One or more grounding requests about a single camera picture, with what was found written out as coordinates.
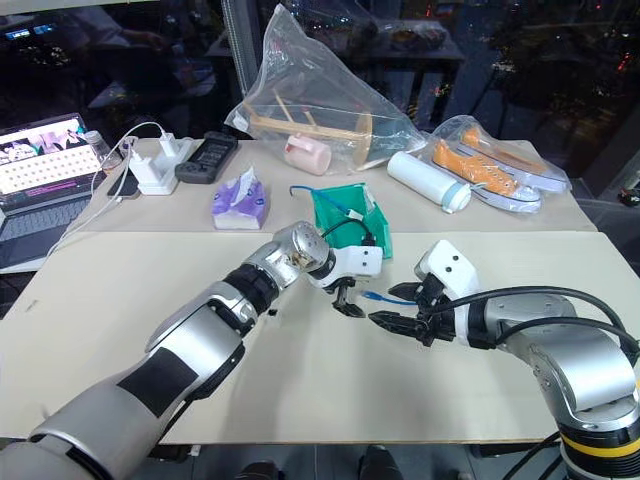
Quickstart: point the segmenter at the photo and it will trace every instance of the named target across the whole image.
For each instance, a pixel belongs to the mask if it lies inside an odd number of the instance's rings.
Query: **remote control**
[[[237,138],[209,132],[193,155],[186,162],[176,165],[176,177],[185,183],[213,183],[225,160],[236,148]]]

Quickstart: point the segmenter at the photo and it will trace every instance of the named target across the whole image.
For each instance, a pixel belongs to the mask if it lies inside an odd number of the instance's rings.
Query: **laptop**
[[[0,131],[0,268],[44,257],[89,203],[85,131],[77,113]]]

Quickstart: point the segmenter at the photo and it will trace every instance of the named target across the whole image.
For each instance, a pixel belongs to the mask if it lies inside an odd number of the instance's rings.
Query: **laptop screen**
[[[0,207],[12,209],[86,190],[100,161],[78,114],[0,133]]]

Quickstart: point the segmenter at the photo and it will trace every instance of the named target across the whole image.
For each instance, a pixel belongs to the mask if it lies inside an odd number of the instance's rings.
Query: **table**
[[[290,167],[258,141],[241,141],[234,158],[227,164],[219,180],[213,185],[179,183],[170,196],[141,195],[135,200],[124,200],[113,211],[92,222],[87,230],[103,232],[211,232],[211,203],[220,182],[237,177],[248,168],[266,185],[270,195],[270,210],[263,231],[275,232],[297,220],[313,221],[313,202],[309,193],[294,191],[295,184],[325,188],[366,182],[384,212],[391,231],[444,232],[444,231],[591,231],[596,227],[580,209],[570,193],[545,198],[544,205],[535,215],[517,215],[490,207],[477,199],[453,215],[413,190],[391,179],[384,167],[374,168],[356,175],[315,177]],[[106,201],[105,192],[114,179],[107,179],[96,197],[85,209],[79,221],[88,218]]]
[[[0,436],[26,436],[43,412],[135,362],[167,315],[269,238],[206,232],[75,237],[0,322]],[[369,287],[383,291],[411,280],[417,259],[442,238],[472,261],[484,288],[585,290],[640,335],[640,281],[601,233],[396,233],[395,257]],[[366,319],[343,317],[330,303],[323,291],[297,282],[275,305],[277,315],[263,317],[247,337],[239,367],[215,395],[196,402],[165,441],[504,442],[554,429],[530,368],[514,357],[443,341],[426,349]],[[367,311],[385,308],[358,303]]]

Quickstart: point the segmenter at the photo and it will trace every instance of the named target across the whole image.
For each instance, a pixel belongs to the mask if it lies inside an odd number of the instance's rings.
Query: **power strip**
[[[175,166],[188,158],[192,145],[192,139],[176,140],[171,134],[166,140],[137,140],[131,149],[129,168],[138,179],[140,192],[144,195],[171,195],[178,185]]]

